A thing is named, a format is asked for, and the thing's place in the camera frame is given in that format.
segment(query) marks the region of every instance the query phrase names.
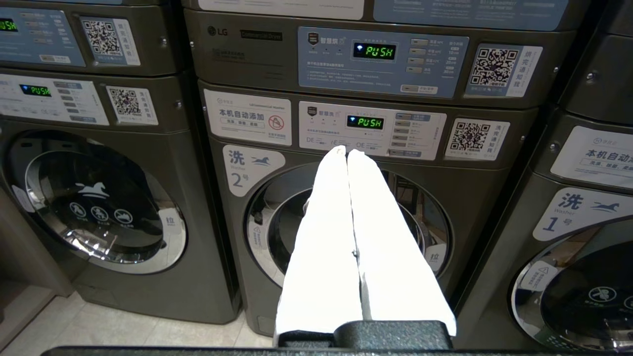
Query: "lg logo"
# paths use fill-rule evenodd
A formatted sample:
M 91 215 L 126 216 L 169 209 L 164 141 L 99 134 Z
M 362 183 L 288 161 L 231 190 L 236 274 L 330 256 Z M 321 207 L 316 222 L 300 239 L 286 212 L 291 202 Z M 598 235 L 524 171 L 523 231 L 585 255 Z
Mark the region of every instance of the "lg logo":
M 219 36 L 227 36 L 229 35 L 229 32 L 227 29 L 216 29 L 213 26 L 209 26 L 207 27 L 207 32 L 209 32 L 209 35 L 215 36 L 215 35 L 219 35 Z

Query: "digital display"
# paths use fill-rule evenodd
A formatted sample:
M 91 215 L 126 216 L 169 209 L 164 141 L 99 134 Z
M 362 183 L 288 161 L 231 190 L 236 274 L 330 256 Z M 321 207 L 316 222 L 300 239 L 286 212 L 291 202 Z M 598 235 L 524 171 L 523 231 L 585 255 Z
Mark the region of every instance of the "digital display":
M 26 95 L 51 96 L 51 91 L 48 90 L 47 87 L 28 86 L 25 84 L 20 84 L 20 88 L 22 88 L 22 92 Z
M 383 118 L 348 115 L 348 127 L 382 130 L 384 123 Z
M 396 45 L 355 42 L 354 57 L 393 60 L 396 57 Z
M 0 18 L 0 31 L 18 32 L 18 27 L 15 25 L 13 19 Z

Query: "tile floor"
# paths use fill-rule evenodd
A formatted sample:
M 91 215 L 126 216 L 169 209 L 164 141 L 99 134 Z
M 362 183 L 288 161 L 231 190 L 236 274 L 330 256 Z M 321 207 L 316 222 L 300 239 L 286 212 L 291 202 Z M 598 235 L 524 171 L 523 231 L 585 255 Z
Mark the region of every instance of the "tile floor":
M 226 325 L 175 321 L 86 303 L 74 293 L 56 297 L 0 356 L 39 356 L 62 345 L 270 347 L 244 314 Z

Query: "front-load washer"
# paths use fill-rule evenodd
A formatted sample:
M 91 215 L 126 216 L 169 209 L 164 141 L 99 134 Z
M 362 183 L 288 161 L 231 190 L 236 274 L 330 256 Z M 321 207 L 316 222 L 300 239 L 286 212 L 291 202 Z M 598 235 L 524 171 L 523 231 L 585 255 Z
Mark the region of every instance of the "front-load washer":
M 199 86 L 246 319 L 261 334 L 273 333 L 303 205 L 329 149 L 378 162 L 448 299 L 537 114 Z
M 194 10 L 231 13 L 485 29 L 562 31 L 578 28 L 589 1 L 517 0 L 495 3 L 444 0 L 182 0 L 182 4 Z
M 497 108 L 543 104 L 576 34 L 190 9 L 185 22 L 209 83 Z
M 241 296 L 191 84 L 2 69 L 1 185 L 87 302 L 226 323 Z
M 631 351 L 633 129 L 559 111 L 458 304 L 456 348 Z
M 633 3 L 611 1 L 561 99 L 595 120 L 633 124 Z
M 157 0 L 3 0 L 0 66 L 138 76 L 177 73 L 185 68 L 186 39 L 179 11 Z

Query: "washer door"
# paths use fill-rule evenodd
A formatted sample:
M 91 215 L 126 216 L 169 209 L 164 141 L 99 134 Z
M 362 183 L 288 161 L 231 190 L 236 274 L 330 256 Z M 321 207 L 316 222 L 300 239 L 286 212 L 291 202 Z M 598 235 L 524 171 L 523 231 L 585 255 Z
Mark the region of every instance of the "washer door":
M 8 154 L 18 201 L 80 257 L 131 274 L 180 258 L 186 233 L 178 206 L 125 156 L 51 130 L 18 138 Z
M 253 197 L 245 216 L 253 258 L 279 286 L 294 250 L 294 241 L 312 192 L 318 164 L 295 168 L 270 179 Z M 411 181 L 383 172 L 413 237 L 436 275 L 448 252 L 448 223 L 434 200 Z
M 551 245 L 518 275 L 511 307 L 521 328 L 554 348 L 633 350 L 633 220 Z

